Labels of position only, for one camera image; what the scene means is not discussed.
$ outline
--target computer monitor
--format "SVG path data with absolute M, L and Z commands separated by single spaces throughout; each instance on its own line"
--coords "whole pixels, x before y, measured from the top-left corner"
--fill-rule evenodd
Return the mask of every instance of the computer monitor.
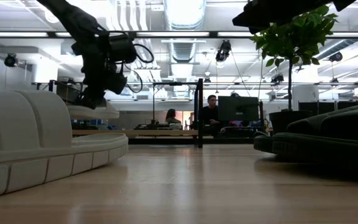
M 358 105 L 358 101 L 340 101 L 337 104 L 337 108 L 339 110 L 341 109 L 345 109 L 345 108 L 349 108 L 352 106 L 357 106 Z
M 318 114 L 325 114 L 335 111 L 335 103 L 319 102 Z
M 258 121 L 258 98 L 219 96 L 218 118 L 220 121 Z
M 313 116 L 318 115 L 318 102 L 299 102 L 299 110 L 311 111 Z

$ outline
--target wooden floor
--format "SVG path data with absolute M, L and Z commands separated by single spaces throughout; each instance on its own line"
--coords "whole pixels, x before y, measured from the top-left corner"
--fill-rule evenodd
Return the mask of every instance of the wooden floor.
M 131 146 L 108 167 L 0 197 L 0 223 L 358 223 L 358 175 L 247 145 Z

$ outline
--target woman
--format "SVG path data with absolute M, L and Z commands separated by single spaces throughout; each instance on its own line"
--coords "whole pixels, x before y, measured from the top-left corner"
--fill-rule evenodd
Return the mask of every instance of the woman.
M 165 122 L 168 124 L 181 124 L 181 122 L 178 119 L 175 119 L 175 116 L 177 115 L 177 112 L 175 109 L 169 109 L 167 112 L 167 116 L 165 117 Z

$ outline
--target office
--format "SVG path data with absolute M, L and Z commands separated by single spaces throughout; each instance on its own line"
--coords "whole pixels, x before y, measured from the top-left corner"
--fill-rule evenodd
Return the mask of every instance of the office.
M 249 142 L 228 144 L 235 141 L 230 136 L 199 136 L 200 128 L 206 131 L 207 127 L 199 123 L 197 113 L 209 106 L 208 96 L 217 96 L 219 107 L 219 97 L 233 93 L 257 98 L 259 119 L 248 124 L 252 131 L 273 132 L 269 114 L 288 109 L 288 66 L 283 63 L 278 70 L 274 65 L 266 67 L 270 58 L 262 61 L 249 31 L 231 25 L 246 2 L 201 1 L 201 7 L 193 2 L 72 2 L 94 15 L 107 30 L 129 30 L 135 43 L 147 46 L 154 54 L 152 63 L 136 60 L 123 68 L 133 91 L 128 87 L 120 95 L 107 91 L 102 107 L 94 111 L 69 105 L 71 94 L 87 86 L 80 84 L 84 81 L 82 58 L 74 56 L 74 41 L 61 23 L 36 2 L 0 1 L 0 31 L 9 31 L 0 32 L 0 100 L 15 111 L 4 111 L 0 104 L 0 116 L 7 118 L 0 126 L 10 128 L 3 136 L 6 142 L 0 142 L 0 151 L 18 149 L 21 142 L 26 142 L 26 150 L 39 150 L 26 154 L 27 161 L 19 153 L 13 161 L 0 156 L 0 195 L 32 187 L 0 196 L 0 223 L 188 223 L 203 219 L 221 223 L 229 219 L 224 213 L 233 211 L 238 211 L 233 222 L 358 222 L 358 181 L 310 177 L 299 167 L 323 168 L 282 162 L 273 154 L 255 151 L 246 144 Z M 196 21 L 190 28 L 186 24 L 189 18 L 180 20 L 184 10 Z M 304 66 L 300 71 L 294 68 L 295 111 L 321 114 L 358 104 L 358 1 L 341 12 L 333 7 L 329 10 L 338 14 L 340 23 L 333 27 L 325 46 L 319 48 L 321 55 L 316 58 L 320 65 Z M 175 31 L 183 28 L 178 25 L 188 31 Z M 225 53 L 227 43 L 230 50 Z M 138 50 L 142 58 L 149 59 L 145 50 Z M 327 60 L 338 52 L 342 55 L 340 61 Z M 7 57 L 12 59 L 8 64 L 12 68 L 4 65 Z M 42 100 L 26 90 L 44 91 L 38 94 Z M 47 106 L 51 108 L 48 111 L 43 101 L 55 104 Z M 170 109 L 175 112 L 167 116 Z M 50 114 L 56 119 L 46 122 L 43 118 Z M 165 124 L 167 119 L 181 124 Z M 244 126 L 246 119 L 239 120 Z M 151 130 L 144 130 L 150 124 Z M 244 133 L 248 126 L 237 128 Z M 60 132 L 42 135 L 48 127 Z M 86 136 L 73 140 L 73 134 Z M 99 137 L 92 139 L 92 134 Z M 54 149 L 45 152 L 43 147 Z M 66 151 L 53 154 L 58 147 Z M 335 190 L 321 186 L 322 182 L 335 185 Z M 296 184 L 305 187 L 294 187 Z M 328 200 L 329 207 L 337 212 L 316 212 L 310 207 L 324 210 Z M 62 208 L 60 213 L 48 203 Z M 36 205 L 42 207 L 37 214 L 46 213 L 51 218 L 40 221 L 31 215 L 34 210 L 29 207 Z M 344 214 L 343 205 L 351 212 Z

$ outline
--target white cushioned seating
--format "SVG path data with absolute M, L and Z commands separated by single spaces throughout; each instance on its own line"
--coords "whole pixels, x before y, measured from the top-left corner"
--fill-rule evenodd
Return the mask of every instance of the white cushioned seating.
M 0 194 L 103 166 L 127 153 L 124 134 L 72 138 L 70 115 L 48 91 L 0 91 Z

